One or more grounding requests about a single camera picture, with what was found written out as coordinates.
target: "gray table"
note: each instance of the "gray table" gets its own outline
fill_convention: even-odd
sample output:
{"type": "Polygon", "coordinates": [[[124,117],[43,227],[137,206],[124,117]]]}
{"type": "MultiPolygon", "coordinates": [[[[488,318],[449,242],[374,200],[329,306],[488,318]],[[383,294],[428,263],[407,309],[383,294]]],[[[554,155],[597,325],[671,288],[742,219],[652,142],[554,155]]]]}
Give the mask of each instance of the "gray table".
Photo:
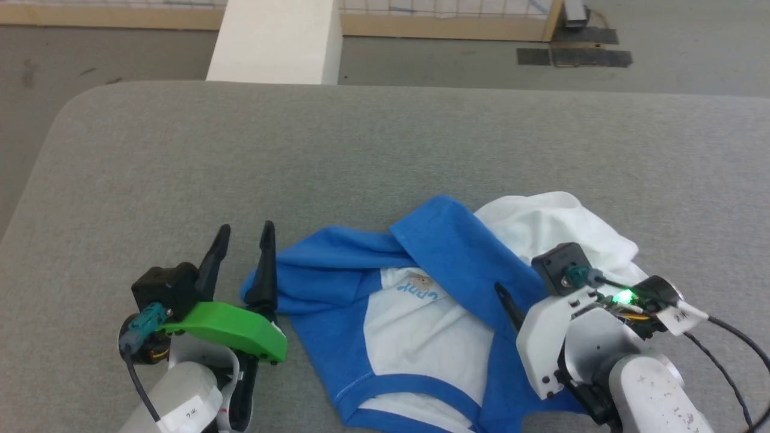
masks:
{"type": "MultiPolygon", "coordinates": [[[[567,190],[635,240],[638,263],[770,348],[765,99],[144,82],[73,99],[0,244],[0,431],[115,431],[138,404],[116,353],[148,267],[196,262],[233,225],[216,296],[237,302],[263,220],[280,247],[329,224],[384,230],[437,193],[471,209],[567,190]]],[[[261,431],[343,431],[290,327],[260,370],[261,431]]],[[[758,417],[770,380],[739,341],[695,332],[758,417]]],[[[742,417],[688,341],[658,345],[716,431],[742,417]]],[[[152,386],[163,367],[140,368],[152,386]]],[[[525,431],[594,431],[542,414],[525,431]]]]}

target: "yellow wire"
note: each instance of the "yellow wire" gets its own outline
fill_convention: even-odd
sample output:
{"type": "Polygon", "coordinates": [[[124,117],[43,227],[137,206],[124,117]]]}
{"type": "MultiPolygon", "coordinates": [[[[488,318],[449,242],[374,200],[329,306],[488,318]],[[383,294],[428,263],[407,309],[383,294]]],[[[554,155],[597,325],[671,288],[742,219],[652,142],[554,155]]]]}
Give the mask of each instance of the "yellow wire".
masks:
{"type": "Polygon", "coordinates": [[[152,356],[152,359],[158,359],[158,358],[166,356],[168,353],[169,353],[169,349],[165,349],[163,352],[160,352],[159,354],[154,354],[154,355],[151,355],[151,356],[152,356]]]}
{"type": "Polygon", "coordinates": [[[633,321],[648,321],[650,317],[642,316],[641,314],[623,314],[623,317],[632,319],[633,321]]]}

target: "black cable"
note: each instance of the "black cable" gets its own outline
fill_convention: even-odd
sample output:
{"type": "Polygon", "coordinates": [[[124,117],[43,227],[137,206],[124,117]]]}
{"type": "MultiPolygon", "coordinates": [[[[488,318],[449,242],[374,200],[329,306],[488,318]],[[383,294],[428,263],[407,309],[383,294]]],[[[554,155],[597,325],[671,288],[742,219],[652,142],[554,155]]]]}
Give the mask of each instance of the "black cable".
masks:
{"type": "MultiPolygon", "coordinates": [[[[762,359],[762,362],[765,363],[765,368],[768,369],[768,373],[770,373],[770,357],[762,350],[761,347],[759,347],[758,344],[756,344],[751,338],[749,338],[748,335],[742,333],[738,328],[733,327],[730,324],[725,323],[724,321],[714,317],[709,316],[708,321],[712,322],[713,324],[719,326],[720,328],[724,329],[725,331],[729,332],[730,334],[735,335],[736,337],[743,340],[744,343],[748,344],[748,346],[762,359]]],[[[762,414],[762,416],[755,422],[753,425],[748,426],[748,430],[746,430],[745,433],[755,433],[756,431],[759,431],[759,428],[763,426],[764,423],[767,422],[768,418],[770,418],[770,406],[768,406],[767,409],[765,409],[765,413],[762,414]]]]}
{"type": "Polygon", "coordinates": [[[149,397],[147,396],[147,393],[142,386],[142,382],[139,381],[139,376],[136,375],[136,370],[134,369],[134,361],[131,359],[131,348],[129,346],[125,346],[123,348],[123,360],[126,361],[126,366],[128,366],[129,375],[131,376],[131,381],[134,383],[134,387],[136,388],[136,392],[139,393],[139,398],[142,399],[142,403],[144,403],[147,407],[152,420],[154,422],[160,421],[160,415],[158,415],[158,411],[155,410],[155,406],[153,406],[152,402],[149,400],[149,397]]]}
{"type": "Polygon", "coordinates": [[[707,349],[706,346],[704,346],[699,339],[695,338],[693,334],[690,334],[689,332],[685,332],[684,336],[689,338],[690,341],[693,342],[693,344],[698,346],[698,348],[701,349],[701,351],[703,351],[703,353],[706,354],[708,359],[710,359],[711,362],[713,362],[714,365],[716,365],[719,371],[721,371],[722,376],[725,376],[725,380],[727,380],[727,383],[730,384],[730,388],[732,388],[732,391],[735,393],[735,398],[738,400],[738,404],[741,405],[741,408],[743,408],[743,419],[746,420],[746,425],[751,427],[753,424],[753,421],[752,421],[751,414],[748,413],[748,406],[746,406],[746,401],[743,399],[743,395],[738,390],[738,385],[736,385],[735,382],[732,380],[732,378],[730,377],[730,374],[728,374],[727,370],[725,370],[725,367],[719,361],[717,361],[717,358],[714,357],[711,351],[707,349]]]}
{"type": "Polygon", "coordinates": [[[616,287],[618,289],[623,289],[623,290],[631,289],[629,286],[626,286],[625,284],[616,283],[613,280],[608,280],[607,278],[604,278],[604,277],[596,277],[595,280],[600,283],[607,284],[608,286],[616,287]]]}

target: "gray floor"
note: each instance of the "gray floor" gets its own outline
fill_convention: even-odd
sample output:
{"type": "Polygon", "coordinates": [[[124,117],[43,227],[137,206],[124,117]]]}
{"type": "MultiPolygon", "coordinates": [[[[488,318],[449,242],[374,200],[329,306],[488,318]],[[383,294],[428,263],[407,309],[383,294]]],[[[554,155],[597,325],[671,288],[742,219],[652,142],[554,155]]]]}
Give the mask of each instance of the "gray floor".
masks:
{"type": "MultiPolygon", "coordinates": [[[[770,2],[587,0],[629,69],[519,66],[512,42],[348,38],[340,84],[770,96],[770,2]]],[[[72,97],[117,80],[204,79],[214,32],[0,28],[0,236],[72,97]]]]}

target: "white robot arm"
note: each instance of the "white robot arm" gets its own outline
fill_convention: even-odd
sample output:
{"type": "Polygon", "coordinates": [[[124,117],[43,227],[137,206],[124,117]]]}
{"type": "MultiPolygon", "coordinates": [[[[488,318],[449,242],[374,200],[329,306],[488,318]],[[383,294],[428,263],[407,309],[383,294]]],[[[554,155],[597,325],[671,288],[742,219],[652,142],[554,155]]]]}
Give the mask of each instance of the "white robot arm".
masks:
{"type": "MultiPolygon", "coordinates": [[[[550,296],[526,315],[505,287],[495,285],[517,332],[530,386],[541,399],[566,388],[597,424],[614,432],[713,432],[676,367],[646,341],[654,332],[678,336],[704,320],[719,322],[752,346],[770,370],[767,355],[750,338],[685,303],[661,277],[622,286],[591,268],[576,243],[535,257],[532,267],[550,296]]],[[[748,431],[767,418],[768,412],[748,431]]]]}
{"type": "Polygon", "coordinates": [[[241,364],[242,360],[226,346],[190,334],[174,336],[169,370],[148,393],[160,421],[154,422],[147,407],[140,404],[119,433],[246,431],[253,392],[253,372],[249,368],[256,368],[256,363],[241,364]],[[249,398],[238,398],[239,387],[249,398]],[[241,414],[231,419],[232,411],[241,414]]]}

